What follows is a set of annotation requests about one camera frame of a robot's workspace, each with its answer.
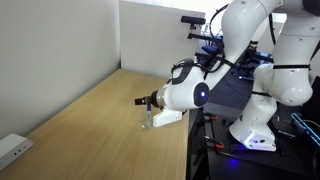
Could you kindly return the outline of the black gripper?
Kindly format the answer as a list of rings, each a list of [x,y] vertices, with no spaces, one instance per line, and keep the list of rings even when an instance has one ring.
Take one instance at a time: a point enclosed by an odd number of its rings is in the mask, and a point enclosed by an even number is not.
[[[134,100],[134,103],[136,105],[147,105],[147,104],[151,104],[154,107],[159,108],[159,104],[157,102],[157,91],[154,91],[150,96],[145,96],[142,98],[137,98]]]

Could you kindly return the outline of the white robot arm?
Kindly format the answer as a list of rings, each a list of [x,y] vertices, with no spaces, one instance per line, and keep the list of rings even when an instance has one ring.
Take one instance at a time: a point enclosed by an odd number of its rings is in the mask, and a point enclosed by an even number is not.
[[[272,13],[287,19],[275,43],[271,64],[254,70],[254,84],[243,112],[229,127],[231,135],[251,150],[276,150],[275,136],[267,126],[279,103],[298,106],[313,93],[309,83],[312,55],[320,41],[320,0],[233,0],[222,16],[222,57],[207,70],[194,59],[173,66],[166,84],[137,105],[160,108],[155,127],[182,118],[182,112],[204,106],[212,90],[248,48],[257,28]]]

